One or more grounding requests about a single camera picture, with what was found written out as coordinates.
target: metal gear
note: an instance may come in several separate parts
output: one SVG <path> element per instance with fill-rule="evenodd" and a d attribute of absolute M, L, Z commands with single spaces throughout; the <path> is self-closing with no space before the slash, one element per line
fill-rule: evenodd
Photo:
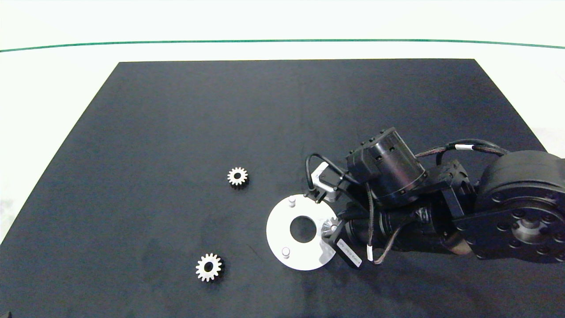
<path fill-rule="evenodd" d="M 232 187 L 244 187 L 248 184 L 249 174 L 242 167 L 233 168 L 228 173 L 228 182 Z"/>
<path fill-rule="evenodd" d="M 206 256 L 202 256 L 201 260 L 198 261 L 198 266 L 196 266 L 196 273 L 198 274 L 198 278 L 202 281 L 206 280 L 209 282 L 210 280 L 214 280 L 216 276 L 219 276 L 221 271 L 221 259 L 212 253 L 206 254 Z M 212 269 L 206 270 L 206 264 L 211 263 Z"/>
<path fill-rule="evenodd" d="M 339 225 L 339 221 L 332 217 L 324 222 L 321 226 L 321 235 L 322 237 L 329 238 L 333 232 L 336 231 L 337 225 Z"/>

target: white label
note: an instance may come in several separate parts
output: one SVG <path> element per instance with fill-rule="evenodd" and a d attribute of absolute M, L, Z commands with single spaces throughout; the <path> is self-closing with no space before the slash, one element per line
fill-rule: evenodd
<path fill-rule="evenodd" d="M 355 252 L 344 242 L 344 240 L 340 239 L 337 241 L 337 247 L 339 247 L 345 255 L 349 257 L 349 259 L 355 264 L 355 266 L 361 266 L 361 258 L 355 254 Z"/>

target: white disc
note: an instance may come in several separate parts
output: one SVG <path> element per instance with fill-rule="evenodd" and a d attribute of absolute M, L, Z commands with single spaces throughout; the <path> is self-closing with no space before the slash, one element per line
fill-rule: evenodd
<path fill-rule="evenodd" d="M 316 225 L 316 235 L 307 242 L 295 240 L 290 233 L 290 224 L 300 216 L 305 216 Z M 280 201 L 267 220 L 267 241 L 278 260 L 290 268 L 312 270 L 329 262 L 335 251 L 321 238 L 324 222 L 336 217 L 332 208 L 325 202 L 316 204 L 301 194 L 286 197 Z"/>

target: cable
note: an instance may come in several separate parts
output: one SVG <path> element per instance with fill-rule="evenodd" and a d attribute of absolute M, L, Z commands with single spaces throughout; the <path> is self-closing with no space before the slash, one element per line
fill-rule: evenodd
<path fill-rule="evenodd" d="M 357 182 L 355 179 L 353 179 L 353 177 L 351 177 L 350 175 L 347 174 L 347 171 L 342 171 L 340 169 L 340 167 L 338 167 L 336 164 L 334 164 L 330 159 L 327 159 L 326 157 L 322 156 L 319 153 L 313 153 L 313 154 L 306 157 L 306 162 L 305 162 L 306 181 L 308 182 L 308 190 L 309 191 L 315 191 L 316 190 L 316 187 L 314 187 L 314 183 L 312 181 L 312 175 L 310 174 L 310 159 L 312 159 L 312 157 L 318 157 L 318 158 L 322 159 L 323 161 L 325 161 L 333 171 L 335 171 L 336 173 L 338 173 L 340 175 L 341 178 L 345 178 L 351 183 L 359 184 L 359 182 Z"/>
<path fill-rule="evenodd" d="M 388 252 L 389 252 L 390 249 L 392 248 L 392 244 L 394 243 L 394 240 L 396 239 L 396 237 L 398 236 L 398 234 L 400 233 L 400 231 L 402 230 L 402 228 L 403 228 L 405 225 L 406 225 L 406 224 L 401 224 L 400 226 L 398 226 L 398 227 L 396 228 L 396 230 L 394 231 L 394 233 L 392 234 L 392 236 L 389 238 L 388 242 L 386 243 L 384 252 L 381 254 L 381 256 L 379 256 L 378 259 L 372 261 L 373 264 L 375 264 L 375 265 L 380 265 L 380 264 L 383 263 L 383 261 L 385 260 L 386 255 L 388 254 Z"/>
<path fill-rule="evenodd" d="M 368 182 L 365 183 L 365 189 L 367 189 L 367 197 L 369 198 L 369 241 L 367 242 L 367 248 L 372 248 L 373 233 L 375 232 L 375 207 L 373 206 L 373 194 Z"/>
<path fill-rule="evenodd" d="M 447 143 L 443 146 L 434 147 L 424 152 L 420 152 L 416 154 L 416 157 L 425 157 L 430 156 L 432 154 L 436 155 L 436 165 L 441 165 L 441 161 L 444 157 L 445 152 L 450 150 L 475 150 L 478 152 L 484 153 L 492 153 L 498 156 L 504 156 L 505 154 L 510 153 L 510 151 L 500 147 L 497 144 L 494 144 L 490 141 L 483 140 L 483 139 L 475 139 L 475 138 L 466 138 L 466 139 L 458 139 L 454 140 L 450 143 Z"/>

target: black table surface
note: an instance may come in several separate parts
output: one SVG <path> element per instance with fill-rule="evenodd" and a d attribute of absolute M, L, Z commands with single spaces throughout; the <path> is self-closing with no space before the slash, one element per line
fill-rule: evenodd
<path fill-rule="evenodd" d="M 414 152 L 464 137 L 543 150 L 474 60 L 119 63 L 0 246 L 0 312 L 563 316 L 563 264 L 392 252 L 362 271 L 336 256 L 301 272 L 274 257 L 267 218 L 306 189 L 305 156 L 343 165 L 390 126 Z M 473 180 L 495 159 L 447 158 Z M 226 174 L 239 166 L 251 183 L 235 191 Z M 226 263 L 215 283 L 194 268 L 210 252 Z"/>

